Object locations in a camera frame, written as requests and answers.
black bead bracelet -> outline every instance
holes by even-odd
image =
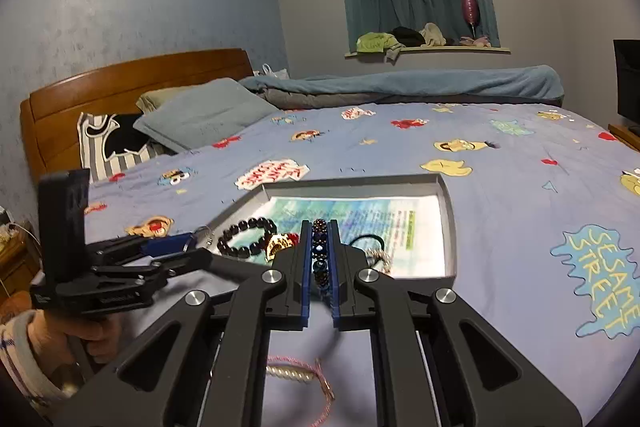
[[[244,232],[249,229],[263,229],[264,235],[249,247],[230,247],[229,241],[238,235],[240,232]],[[248,259],[250,255],[259,255],[262,250],[267,248],[269,240],[272,235],[278,233],[278,227],[271,219],[265,217],[251,217],[247,221],[239,221],[237,225],[231,225],[228,229],[222,232],[222,237],[218,238],[218,251],[222,255],[228,255],[229,257],[239,257],[240,259]]]
[[[329,265],[326,260],[326,221],[324,219],[316,219],[311,230],[313,232],[311,247],[311,256],[313,259],[312,272],[321,295],[324,295],[329,288]]]

plastic bag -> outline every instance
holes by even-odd
[[[271,69],[270,65],[263,64],[262,65],[262,71],[267,76],[275,76],[276,78],[279,78],[280,80],[289,80],[289,72],[287,71],[286,68],[283,69],[283,70],[280,70],[280,71],[273,71]]]

bed sheet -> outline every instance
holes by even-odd
[[[295,182],[440,172],[456,224],[455,291],[587,423],[640,348],[638,168],[638,153],[591,121],[541,104],[281,112],[239,136],[92,185],[87,241],[124,235],[152,216],[172,219],[172,234],[193,230],[267,176]],[[173,169],[189,176],[171,184],[163,174]],[[206,273],[176,278],[156,306],[130,314],[134,332],[190,289],[233,287]],[[366,332],[338,335],[319,305],[308,330],[274,332],[270,353],[307,361],[322,355],[338,397],[327,425],[376,425]],[[302,425],[321,411],[318,389],[295,386],[268,379],[264,425]]]

pink balloon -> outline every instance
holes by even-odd
[[[471,26],[478,25],[480,10],[478,9],[477,0],[462,0],[462,16],[467,24]]]

striped pillowcase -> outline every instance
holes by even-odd
[[[80,161],[83,168],[91,171],[91,183],[107,180],[114,174],[162,154],[160,145],[133,129],[133,122],[140,116],[142,115],[80,114]]]

